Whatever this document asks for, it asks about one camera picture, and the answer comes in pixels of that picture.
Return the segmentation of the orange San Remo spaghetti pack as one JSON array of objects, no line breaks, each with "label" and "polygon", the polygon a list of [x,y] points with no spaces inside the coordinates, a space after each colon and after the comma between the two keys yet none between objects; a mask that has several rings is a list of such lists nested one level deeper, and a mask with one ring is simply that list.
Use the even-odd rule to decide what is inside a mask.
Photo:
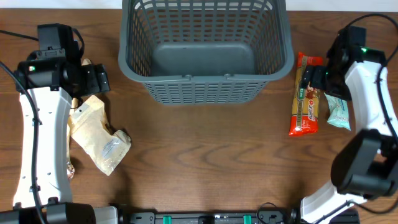
[{"label": "orange San Remo spaghetti pack", "polygon": [[323,65],[323,59],[298,53],[289,136],[318,132],[320,90],[300,86],[307,65]]}]

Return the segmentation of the light teal wipes packet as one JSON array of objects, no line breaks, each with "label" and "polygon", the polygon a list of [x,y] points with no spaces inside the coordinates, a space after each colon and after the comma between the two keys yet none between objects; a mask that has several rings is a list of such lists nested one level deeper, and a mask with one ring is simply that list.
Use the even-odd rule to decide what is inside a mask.
[{"label": "light teal wipes packet", "polygon": [[337,128],[345,128],[350,130],[351,128],[349,124],[349,110],[347,102],[335,96],[327,94],[325,94],[325,96],[330,112],[330,116],[327,121],[328,124]]}]

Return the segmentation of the kraft paper zip pouch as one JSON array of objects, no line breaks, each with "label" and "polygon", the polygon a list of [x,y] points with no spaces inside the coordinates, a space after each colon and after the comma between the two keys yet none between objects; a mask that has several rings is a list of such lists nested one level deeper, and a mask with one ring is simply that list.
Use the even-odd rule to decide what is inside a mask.
[{"label": "kraft paper zip pouch", "polygon": [[131,148],[131,138],[124,131],[109,132],[105,104],[95,95],[69,116],[68,124],[70,136],[107,176]]}]

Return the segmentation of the beige pouch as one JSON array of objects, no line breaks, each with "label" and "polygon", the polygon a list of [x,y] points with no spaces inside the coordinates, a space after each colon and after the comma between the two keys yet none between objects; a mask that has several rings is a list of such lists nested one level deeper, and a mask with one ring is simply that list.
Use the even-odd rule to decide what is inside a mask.
[{"label": "beige pouch", "polygon": [[91,65],[91,64],[92,64],[92,62],[91,62],[91,60],[88,59],[88,58],[84,59],[84,60],[82,61],[82,63],[81,63],[82,66]]}]

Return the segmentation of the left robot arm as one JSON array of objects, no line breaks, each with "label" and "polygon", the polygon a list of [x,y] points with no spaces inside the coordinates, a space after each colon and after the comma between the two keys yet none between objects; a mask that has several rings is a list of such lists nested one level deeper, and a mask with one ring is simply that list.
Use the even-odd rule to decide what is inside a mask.
[{"label": "left robot arm", "polygon": [[85,43],[68,25],[42,24],[39,49],[9,70],[23,115],[22,165],[2,223],[117,223],[113,206],[75,203],[67,175],[67,124],[74,98],[109,91],[103,65],[83,65]]}]

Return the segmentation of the grey plastic mesh basket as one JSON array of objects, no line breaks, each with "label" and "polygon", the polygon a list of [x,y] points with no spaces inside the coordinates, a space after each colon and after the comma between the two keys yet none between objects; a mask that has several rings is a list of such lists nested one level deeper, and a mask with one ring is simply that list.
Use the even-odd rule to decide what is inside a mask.
[{"label": "grey plastic mesh basket", "polygon": [[124,0],[119,67],[165,105],[246,103],[294,65],[284,0]]}]

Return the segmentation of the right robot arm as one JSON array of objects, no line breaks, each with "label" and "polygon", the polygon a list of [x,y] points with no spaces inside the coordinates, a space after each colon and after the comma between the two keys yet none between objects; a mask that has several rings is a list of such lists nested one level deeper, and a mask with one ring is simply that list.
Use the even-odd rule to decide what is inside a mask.
[{"label": "right robot arm", "polygon": [[397,116],[387,87],[386,56],[366,44],[366,29],[341,29],[328,63],[309,65],[300,82],[350,100],[356,135],[335,157],[331,179],[303,198],[296,222],[330,223],[353,205],[397,191]]}]

